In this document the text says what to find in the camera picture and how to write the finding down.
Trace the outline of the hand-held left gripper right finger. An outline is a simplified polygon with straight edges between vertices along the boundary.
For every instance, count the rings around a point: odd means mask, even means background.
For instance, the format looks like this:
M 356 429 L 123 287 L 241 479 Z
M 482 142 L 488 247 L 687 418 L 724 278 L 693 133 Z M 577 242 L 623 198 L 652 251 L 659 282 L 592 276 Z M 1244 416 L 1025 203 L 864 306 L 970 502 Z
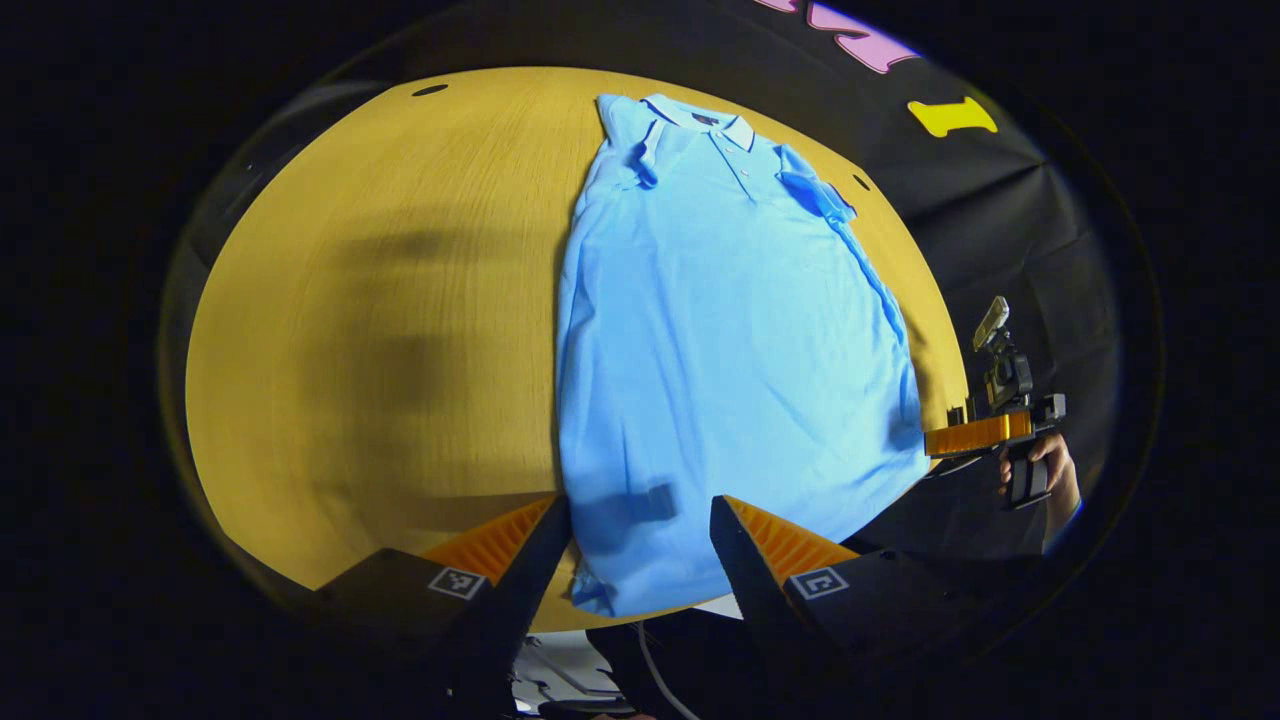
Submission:
M 856 552 L 727 495 L 710 541 L 780 719 L 879 719 L 978 653 L 1037 556 Z

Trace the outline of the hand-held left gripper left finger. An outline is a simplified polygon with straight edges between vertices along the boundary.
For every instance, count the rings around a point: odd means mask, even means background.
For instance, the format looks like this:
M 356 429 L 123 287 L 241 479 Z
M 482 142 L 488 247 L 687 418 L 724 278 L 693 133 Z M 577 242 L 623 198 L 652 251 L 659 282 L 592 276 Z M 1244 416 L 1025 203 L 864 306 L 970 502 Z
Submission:
M 562 495 L 430 550 L 383 548 L 306 594 L 302 618 L 387 680 L 394 719 L 515 719 L 511 671 L 571 541 Z

